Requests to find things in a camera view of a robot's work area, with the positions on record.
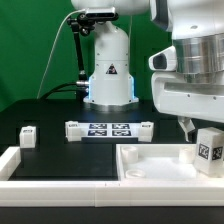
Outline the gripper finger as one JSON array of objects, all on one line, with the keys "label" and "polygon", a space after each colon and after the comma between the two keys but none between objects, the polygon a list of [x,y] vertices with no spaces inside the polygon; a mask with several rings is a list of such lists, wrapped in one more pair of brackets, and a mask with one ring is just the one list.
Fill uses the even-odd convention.
[{"label": "gripper finger", "polygon": [[185,140],[189,141],[189,134],[194,130],[194,124],[192,120],[188,117],[179,116],[178,123],[184,132]]}]

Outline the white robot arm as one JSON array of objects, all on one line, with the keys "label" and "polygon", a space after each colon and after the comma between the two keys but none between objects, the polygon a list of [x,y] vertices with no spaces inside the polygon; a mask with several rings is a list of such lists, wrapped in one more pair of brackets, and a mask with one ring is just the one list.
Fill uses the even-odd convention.
[{"label": "white robot arm", "polygon": [[224,0],[71,0],[80,22],[93,26],[95,71],[87,104],[122,108],[135,101],[128,61],[128,36],[111,21],[148,12],[172,34],[172,45],[148,59],[156,109],[176,115],[183,130],[192,120],[224,123]]}]

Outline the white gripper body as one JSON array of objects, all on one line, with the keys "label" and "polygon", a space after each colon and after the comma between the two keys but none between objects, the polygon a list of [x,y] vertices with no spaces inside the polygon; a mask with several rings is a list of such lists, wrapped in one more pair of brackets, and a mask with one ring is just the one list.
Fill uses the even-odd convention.
[{"label": "white gripper body", "polygon": [[181,74],[155,72],[151,85],[160,113],[224,123],[224,72],[212,84],[187,83]]}]

